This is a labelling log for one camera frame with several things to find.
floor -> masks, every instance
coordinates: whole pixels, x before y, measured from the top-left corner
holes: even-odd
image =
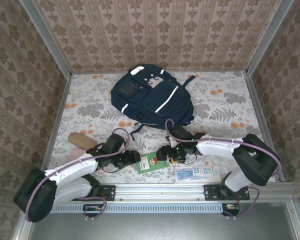
[[[50,214],[29,240],[296,240],[285,203],[257,203],[236,220],[220,213]]]
[[[62,115],[60,127],[52,153],[49,168],[67,162],[69,153],[75,147],[68,142],[72,132],[85,134],[98,143],[104,143],[112,130],[125,128],[128,132],[136,129],[136,121],[124,116],[111,105],[110,91],[124,74],[73,75],[69,95]],[[196,78],[186,89],[194,105],[194,121],[185,128],[195,134],[204,132],[223,138],[242,138],[253,133],[261,138],[255,111],[242,72],[173,72],[172,75],[183,83],[189,75]],[[139,153],[150,153],[167,145],[166,132],[144,127],[135,134],[130,149]],[[218,156],[200,156],[196,165],[220,167],[221,177],[238,168],[233,159]],[[174,183],[174,167],[138,174],[135,165],[117,173],[102,170],[94,173],[102,184],[119,183]]]

label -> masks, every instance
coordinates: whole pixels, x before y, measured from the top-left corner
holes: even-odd
[[[140,167],[142,171],[150,168],[148,158],[146,156],[141,157]]]
[[[194,166],[192,167],[193,176],[216,177],[219,167],[216,166]]]

reflective strip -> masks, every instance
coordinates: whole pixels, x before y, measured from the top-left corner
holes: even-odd
[[[173,91],[172,91],[172,93],[170,94],[170,96],[168,97],[168,99],[167,99],[160,107],[158,107],[157,110],[155,110],[156,113],[159,112],[160,109],[162,109],[162,108],[169,102],[169,100],[172,98],[172,96],[173,96],[173,95],[175,94],[175,92],[177,91],[178,87],[179,87],[179,86],[176,86],[176,87],[173,89]]]
[[[128,107],[128,103],[124,105],[124,107],[121,109],[121,112],[124,113],[124,110]]]

black bracket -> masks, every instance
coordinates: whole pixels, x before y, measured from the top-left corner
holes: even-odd
[[[222,194],[222,189],[219,184],[207,184],[203,186],[204,198],[206,201],[240,201],[250,200],[250,194],[247,187],[241,188],[237,192],[231,192],[231,194]]]

backpack strap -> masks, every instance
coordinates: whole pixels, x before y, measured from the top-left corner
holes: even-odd
[[[136,130],[130,132],[130,136],[132,137],[133,141],[135,140],[133,134],[140,132],[143,127],[144,127],[144,124],[141,124]]]
[[[188,85],[188,83],[190,83],[193,79],[195,79],[196,77],[195,76],[191,76],[191,77],[189,77],[185,82],[184,82],[184,84],[182,85],[182,87],[186,87],[187,85]]]

